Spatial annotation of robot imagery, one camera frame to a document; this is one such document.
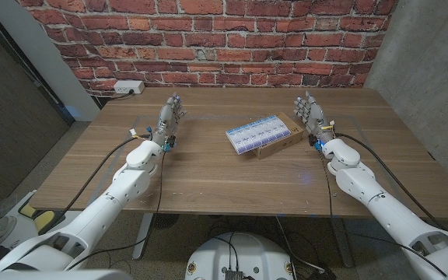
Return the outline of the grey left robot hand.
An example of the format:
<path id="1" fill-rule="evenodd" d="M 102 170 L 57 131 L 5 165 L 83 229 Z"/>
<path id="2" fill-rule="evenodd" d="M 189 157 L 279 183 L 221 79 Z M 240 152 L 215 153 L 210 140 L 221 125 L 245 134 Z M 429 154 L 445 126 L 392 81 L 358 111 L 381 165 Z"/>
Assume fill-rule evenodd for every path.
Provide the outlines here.
<path id="1" fill-rule="evenodd" d="M 165 152 L 175 146 L 177 127 L 180 119 L 186 113 L 187 111 L 183 109 L 182 100 L 177 93 L 173 93 L 162 106 L 151 140 L 160 145 Z"/>

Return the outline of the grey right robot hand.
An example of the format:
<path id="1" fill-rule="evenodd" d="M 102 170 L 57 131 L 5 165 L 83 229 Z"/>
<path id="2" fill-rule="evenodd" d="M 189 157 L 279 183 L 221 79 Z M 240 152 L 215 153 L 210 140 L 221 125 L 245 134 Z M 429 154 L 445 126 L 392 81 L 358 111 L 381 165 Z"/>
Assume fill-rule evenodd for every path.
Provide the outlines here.
<path id="1" fill-rule="evenodd" d="M 309 144 L 321 151 L 326 143 L 334 139 L 334 122 L 327 121 L 321 106 L 309 90 L 305 92 L 304 98 L 299 96 L 294 104 L 296 108 L 293 112 L 305 125 Z"/>

